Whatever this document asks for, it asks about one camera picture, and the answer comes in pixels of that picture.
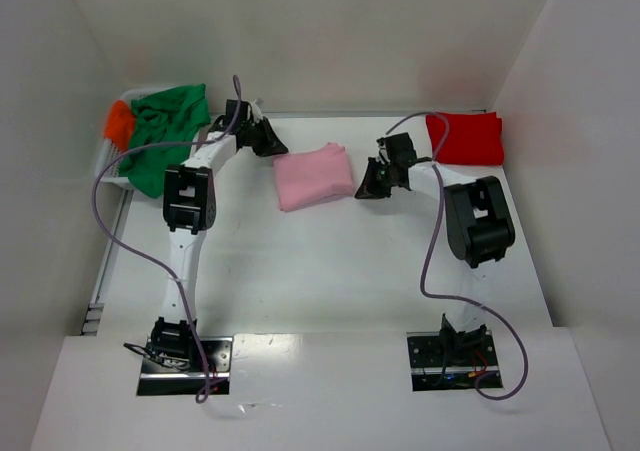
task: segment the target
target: white panel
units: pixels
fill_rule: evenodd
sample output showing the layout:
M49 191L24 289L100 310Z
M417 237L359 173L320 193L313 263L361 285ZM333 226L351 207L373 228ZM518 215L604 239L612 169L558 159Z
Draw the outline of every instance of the white panel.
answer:
M608 450L568 331L523 339L529 381L492 403L473 390L412 392L404 333L238 335L230 394L197 405L136 397L140 358L120 341L68 338L32 451ZM512 387L515 342L498 335L496 349Z
M544 0L76 0L130 84L269 111L484 108Z
M72 0L0 0L0 35L0 447L13 451L29 447L100 265L91 164L120 89Z
M613 447L637 449L640 0L549 0L495 108L511 189Z

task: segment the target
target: red cloth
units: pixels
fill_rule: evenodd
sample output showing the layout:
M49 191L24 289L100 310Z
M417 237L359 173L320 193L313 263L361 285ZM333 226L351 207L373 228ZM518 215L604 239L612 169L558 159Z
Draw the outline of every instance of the red cloth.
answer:
M500 166L504 162L502 149L502 119L496 113L447 114L449 137L438 153L443 164ZM427 130L435 149L444 136L445 124L436 116L427 116Z
M136 129L136 117L124 101L113 103L107 124L104 128L104 137L110 139L123 153L129 149L129 140Z

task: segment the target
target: black metal base plate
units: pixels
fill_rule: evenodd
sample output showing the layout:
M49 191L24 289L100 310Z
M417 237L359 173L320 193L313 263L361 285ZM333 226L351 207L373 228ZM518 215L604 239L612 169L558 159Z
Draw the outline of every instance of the black metal base plate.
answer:
M201 338L201 340L209 362L215 364L215 378L224 379L216 383L211 394L229 394L233 338ZM177 368L163 367L143 358L137 395L195 395L204 386L204 373L199 367L186 364L184 367L177 366Z
M444 356L438 333L415 333L407 336L411 381L414 391L442 391L450 389L473 389L476 378L469 377L474 370L471 356L448 366L442 374ZM498 358L493 337L487 334L482 343L482 354L487 360L487 371L497 374L487 376L480 381L481 388L502 388ZM482 367L482 361L475 357L476 365Z

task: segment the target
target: green cloth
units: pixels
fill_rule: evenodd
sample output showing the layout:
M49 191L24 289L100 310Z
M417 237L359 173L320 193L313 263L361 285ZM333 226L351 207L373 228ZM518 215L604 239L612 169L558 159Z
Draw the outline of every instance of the green cloth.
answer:
M198 130L211 122L204 96L206 86L180 86L131 101L136 128L129 149L149 143L192 141ZM180 164L191 148L172 146L146 149L127 156L119 174L151 198L162 196L164 171L169 164Z

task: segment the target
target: white table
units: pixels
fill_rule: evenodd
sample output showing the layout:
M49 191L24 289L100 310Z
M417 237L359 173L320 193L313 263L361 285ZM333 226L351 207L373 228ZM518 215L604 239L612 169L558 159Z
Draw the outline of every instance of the white table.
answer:
M272 124L291 152L344 145L354 181L360 184L376 139L398 118L287 118ZM422 119L399 131L410 133L420 155L431 145ZM500 263L488 302L514 322L551 326L540 285L501 168L456 169L497 176L516 230L515 245ZM307 209L278 209L270 159L243 149L215 181L218 217L203 245L198 283L198 325L204 335L311 331L430 331L440 327L444 304L418 290L422 262L435 224L437 201L394 189L391 199L345 197ZM136 193L123 240L168 259L168 228L161 200ZM428 284L438 293L458 293L463 264L440 233ZM127 252L119 252L100 336L149 333L158 317L165 274Z
M359 184L375 139L395 121L288 118L273 125L292 152L345 145ZM430 153L422 120L403 129L420 154ZM530 379L514 399L411 391L406 332L439 329L444 309L418 291L435 200L394 190L389 200L345 198L285 214L270 161L246 150L216 179L218 219L197 290L201 333L235 335L230 395L203 406L190 396L135 396L140 360L122 342L144 342L165 276L119 252L98 336L65 341L33 451L609 449L571 336L551 326L502 170L460 170L500 178L516 229L488 300L530 353ZM123 239L166 259L160 203L136 193ZM461 277L441 233L430 289L456 292ZM504 328L488 323L511 389L522 370L519 351Z

